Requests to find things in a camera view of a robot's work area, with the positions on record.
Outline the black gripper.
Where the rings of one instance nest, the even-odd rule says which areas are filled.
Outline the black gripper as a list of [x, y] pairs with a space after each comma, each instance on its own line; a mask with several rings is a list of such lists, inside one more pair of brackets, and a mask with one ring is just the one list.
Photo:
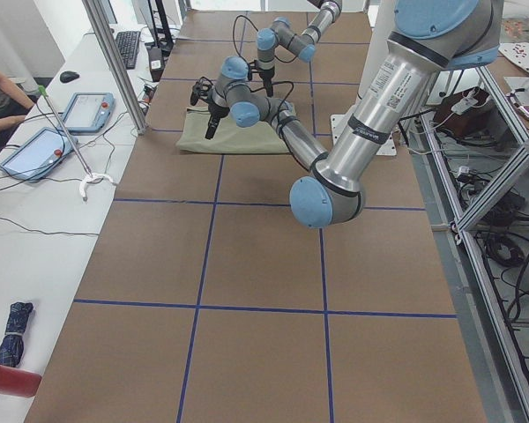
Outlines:
[[223, 107], [213, 99], [208, 100], [208, 111], [210, 113], [210, 119], [207, 123], [207, 129], [205, 133], [205, 139], [213, 139], [216, 130], [219, 127], [219, 120], [227, 117], [229, 113], [228, 107]]
[[274, 88], [272, 87], [272, 80], [274, 76], [275, 76], [274, 68], [260, 71], [260, 78], [263, 81], [263, 86], [265, 88], [266, 95], [268, 97], [272, 97], [274, 95]]

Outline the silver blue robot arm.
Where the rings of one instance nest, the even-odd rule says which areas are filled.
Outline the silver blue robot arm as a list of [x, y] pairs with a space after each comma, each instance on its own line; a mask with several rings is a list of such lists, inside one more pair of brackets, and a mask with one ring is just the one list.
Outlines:
[[263, 82], [266, 95], [272, 97], [275, 76], [275, 50], [282, 47], [295, 58], [309, 63], [316, 53], [316, 45], [326, 30], [339, 18], [343, 5], [341, 1], [309, 1], [319, 12], [305, 30], [298, 34], [291, 29], [288, 19], [276, 18], [269, 27], [257, 31], [257, 59], [254, 69]]
[[241, 128], [268, 123], [307, 175], [294, 183], [289, 201], [304, 226], [323, 228], [354, 219], [362, 210], [361, 175], [435, 73], [492, 63], [499, 49], [500, 1], [398, 1], [391, 12], [388, 53], [369, 88], [348, 116], [331, 149], [301, 124], [292, 105], [259, 96], [248, 85], [251, 68], [226, 58], [214, 83], [198, 81], [192, 103], [207, 104], [207, 137], [220, 120]]

